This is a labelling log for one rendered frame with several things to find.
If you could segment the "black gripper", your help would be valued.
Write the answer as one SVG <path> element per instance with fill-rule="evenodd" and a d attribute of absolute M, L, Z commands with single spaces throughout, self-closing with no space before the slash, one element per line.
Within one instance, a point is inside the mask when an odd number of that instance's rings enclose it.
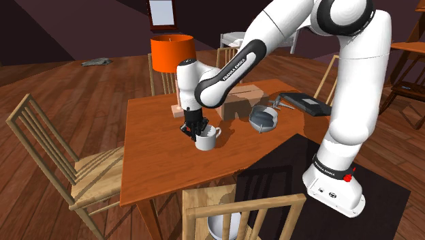
<path fill-rule="evenodd" d="M 201 134 L 206 126 L 208 125 L 209 120 L 206 117 L 203 117 L 202 108 L 197 110 L 184 110 L 185 123 L 180 126 L 180 130 L 188 135 L 193 142 L 196 141 L 196 127 L 194 123 L 198 123 L 198 134 Z"/>

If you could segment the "white mug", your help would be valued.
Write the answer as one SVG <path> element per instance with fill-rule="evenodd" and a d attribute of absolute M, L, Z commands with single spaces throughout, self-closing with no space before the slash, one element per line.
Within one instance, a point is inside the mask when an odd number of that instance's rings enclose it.
<path fill-rule="evenodd" d="M 210 151 L 215 148 L 216 140 L 221 134 L 221 128 L 207 125 L 200 135 L 196 135 L 195 146 L 201 151 Z"/>

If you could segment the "wooden dining table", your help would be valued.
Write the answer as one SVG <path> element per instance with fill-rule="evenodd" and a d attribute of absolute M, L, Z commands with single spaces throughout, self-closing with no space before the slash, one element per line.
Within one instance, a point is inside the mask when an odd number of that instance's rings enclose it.
<path fill-rule="evenodd" d="M 211 151 L 196 149 L 183 134 L 183 118 L 169 107 L 174 94 L 128 101 L 120 206 L 136 205 L 153 240 L 166 240 L 154 198 L 233 175 L 248 168 L 294 134 L 320 143 L 329 117 L 312 117 L 298 109 L 282 108 L 277 127 L 256 132 L 246 118 L 223 121 L 214 109 L 203 115 L 222 129 Z"/>

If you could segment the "brown cardboard box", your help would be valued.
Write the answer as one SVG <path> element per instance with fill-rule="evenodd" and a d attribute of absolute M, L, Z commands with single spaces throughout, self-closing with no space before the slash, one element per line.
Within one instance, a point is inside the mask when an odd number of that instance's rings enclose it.
<path fill-rule="evenodd" d="M 216 111 L 224 121 L 248 117 L 254 106 L 265 105 L 268 100 L 269 95 L 255 85 L 237 86 Z"/>

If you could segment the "grey bowl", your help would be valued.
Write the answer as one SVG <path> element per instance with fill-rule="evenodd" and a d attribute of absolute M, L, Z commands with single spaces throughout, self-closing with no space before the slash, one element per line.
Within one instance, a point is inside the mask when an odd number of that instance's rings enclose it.
<path fill-rule="evenodd" d="M 254 106 L 249 115 L 251 126 L 259 133 L 269 132 L 276 128 L 278 113 L 268 106 Z"/>

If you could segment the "orange shade table lamp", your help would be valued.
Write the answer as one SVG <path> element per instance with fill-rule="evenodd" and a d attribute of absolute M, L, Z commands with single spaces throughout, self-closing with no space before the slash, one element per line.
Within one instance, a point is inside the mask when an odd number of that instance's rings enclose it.
<path fill-rule="evenodd" d="M 185 59 L 195 59 L 195 44 L 193 37 L 184 34 L 157 35 L 151 38 L 151 56 L 153 69 L 156 72 L 175 73 L 178 64 Z M 177 104 L 172 105 L 174 118 L 183 117 L 183 109 L 180 106 L 179 90 L 176 83 Z"/>

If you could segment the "small grey aeroplane figure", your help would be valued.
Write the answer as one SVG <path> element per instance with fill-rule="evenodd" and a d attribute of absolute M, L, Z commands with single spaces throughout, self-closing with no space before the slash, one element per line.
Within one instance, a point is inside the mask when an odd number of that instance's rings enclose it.
<path fill-rule="evenodd" d="M 294 107 L 289 106 L 287 104 L 283 104 L 279 100 L 274 100 L 274 101 L 269 100 L 269 102 L 271 103 L 271 107 L 274 108 L 274 109 L 280 110 L 281 109 L 281 106 L 282 107 L 286 107 L 286 108 L 290 108 L 290 109 L 294 109 Z"/>

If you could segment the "white side table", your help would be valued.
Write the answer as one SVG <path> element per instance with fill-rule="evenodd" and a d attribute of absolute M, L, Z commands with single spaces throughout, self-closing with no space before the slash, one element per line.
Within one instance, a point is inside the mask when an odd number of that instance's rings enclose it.
<path fill-rule="evenodd" d="M 290 53 L 294 54 L 296 48 L 296 41 L 298 39 L 299 32 L 296 31 L 286 40 L 282 41 L 279 44 L 279 48 L 290 47 Z M 224 45 L 229 47 L 239 47 L 242 44 L 242 41 L 245 37 L 245 32 L 231 32 L 231 33 L 222 33 L 220 37 L 220 47 L 223 48 Z"/>

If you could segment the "white round bin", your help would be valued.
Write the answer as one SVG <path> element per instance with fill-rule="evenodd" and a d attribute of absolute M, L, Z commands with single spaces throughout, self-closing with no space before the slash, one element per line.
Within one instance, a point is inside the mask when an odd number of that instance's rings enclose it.
<path fill-rule="evenodd" d="M 236 240 L 241 214 L 231 214 L 229 240 Z M 214 215 L 207 217 L 208 231 L 215 240 L 222 240 L 223 233 L 223 215 Z"/>

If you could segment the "black tablet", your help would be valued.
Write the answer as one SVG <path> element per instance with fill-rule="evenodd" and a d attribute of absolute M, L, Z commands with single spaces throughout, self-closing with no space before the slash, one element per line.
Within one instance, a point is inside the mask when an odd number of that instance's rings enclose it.
<path fill-rule="evenodd" d="M 287 102 L 293 104 L 300 110 L 309 113 L 311 116 L 330 116 L 332 107 L 305 94 L 296 92 L 282 92 L 279 94 Z"/>

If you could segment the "grey cloth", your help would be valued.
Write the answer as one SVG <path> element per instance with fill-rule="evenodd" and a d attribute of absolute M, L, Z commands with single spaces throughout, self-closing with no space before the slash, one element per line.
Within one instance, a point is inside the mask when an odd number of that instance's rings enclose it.
<path fill-rule="evenodd" d="M 109 65 L 112 63 L 112 60 L 106 57 L 101 57 L 97 59 L 92 59 L 90 61 L 85 61 L 81 63 L 81 66 L 87 67 L 87 66 L 94 66 L 94 65 Z"/>

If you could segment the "black robot stand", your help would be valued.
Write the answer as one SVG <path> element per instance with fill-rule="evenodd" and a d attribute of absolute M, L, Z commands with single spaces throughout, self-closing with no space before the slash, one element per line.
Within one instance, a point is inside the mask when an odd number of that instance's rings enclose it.
<path fill-rule="evenodd" d="M 302 174 L 319 145 L 299 134 L 237 176 L 237 202 L 306 193 Z M 410 191 L 356 164 L 366 205 L 346 217 L 308 196 L 290 240 L 393 240 Z"/>

